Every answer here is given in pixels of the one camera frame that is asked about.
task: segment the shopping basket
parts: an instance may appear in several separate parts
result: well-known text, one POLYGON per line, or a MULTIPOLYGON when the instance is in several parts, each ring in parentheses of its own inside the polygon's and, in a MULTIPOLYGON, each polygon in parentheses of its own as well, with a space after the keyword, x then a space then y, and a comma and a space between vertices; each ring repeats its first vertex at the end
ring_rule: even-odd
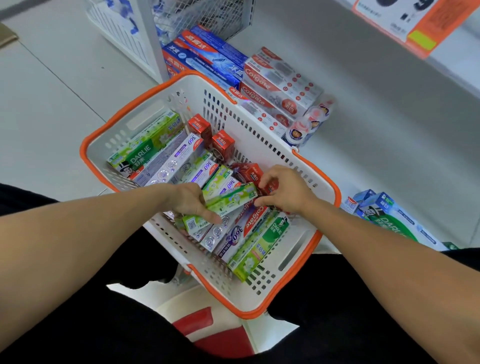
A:
MULTIPOLYGON (((107 187, 117 192, 137 187, 111 168, 106 159, 164 108, 175 110, 184 121, 200 113, 211 122, 214 133, 225 129, 235 139, 236 161, 256 162, 263 170, 275 164, 293 168, 318 197, 340 205, 340 190, 330 178, 196 71, 182 72, 140 95, 84 139, 80 155, 107 187)), ((181 234, 163 214, 153 216, 144 227, 212 295, 244 319, 256 318, 267 309, 322 238, 313 225, 294 217, 281 239, 242 283, 224 263, 181 234)))

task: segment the hand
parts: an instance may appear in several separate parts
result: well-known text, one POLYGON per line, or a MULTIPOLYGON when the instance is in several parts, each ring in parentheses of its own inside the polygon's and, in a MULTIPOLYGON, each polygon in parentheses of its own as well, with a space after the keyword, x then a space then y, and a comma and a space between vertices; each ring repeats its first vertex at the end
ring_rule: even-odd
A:
POLYGON ((262 176, 258 186, 264 188, 275 178, 278 189, 269 196, 257 198, 255 206, 277 206, 286 212, 301 214, 303 208, 317 198, 298 172, 278 164, 262 176))
POLYGON ((222 218, 205 208, 204 194, 196 183, 182 183, 175 186, 175 193, 171 197, 172 210, 184 215, 197 215, 212 224, 220 224, 222 218))

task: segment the store shelf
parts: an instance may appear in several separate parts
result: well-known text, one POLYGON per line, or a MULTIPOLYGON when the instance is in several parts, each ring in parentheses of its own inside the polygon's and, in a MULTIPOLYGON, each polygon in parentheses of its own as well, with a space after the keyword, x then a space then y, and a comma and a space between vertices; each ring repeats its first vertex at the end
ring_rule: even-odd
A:
MULTIPOLYGON (((355 0, 335 0, 348 10, 355 0)), ((442 74, 480 98, 480 38, 473 29, 457 28, 425 60, 442 74)))
POLYGON ((342 195, 386 191, 439 239, 468 246, 480 217, 480 101, 337 3, 298 0, 285 13, 288 3, 257 2, 230 42, 245 54, 267 46, 337 96, 338 113, 301 153, 342 195))

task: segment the forearm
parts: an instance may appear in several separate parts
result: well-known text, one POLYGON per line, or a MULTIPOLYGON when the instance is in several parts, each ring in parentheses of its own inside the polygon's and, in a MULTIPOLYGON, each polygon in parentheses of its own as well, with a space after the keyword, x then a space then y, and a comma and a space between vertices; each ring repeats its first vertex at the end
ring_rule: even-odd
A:
POLYGON ((170 184, 0 218, 0 351, 81 288, 156 212, 170 184))
POLYGON ((478 362, 480 273, 322 200, 303 215, 403 329, 442 363, 478 362))

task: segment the orange price label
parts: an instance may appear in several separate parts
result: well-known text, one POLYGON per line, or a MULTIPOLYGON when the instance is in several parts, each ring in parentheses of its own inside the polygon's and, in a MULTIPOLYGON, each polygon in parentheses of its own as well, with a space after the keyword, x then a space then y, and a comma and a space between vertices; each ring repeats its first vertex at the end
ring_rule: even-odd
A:
POLYGON ((479 6, 480 0, 357 0, 353 12, 426 58, 479 6))

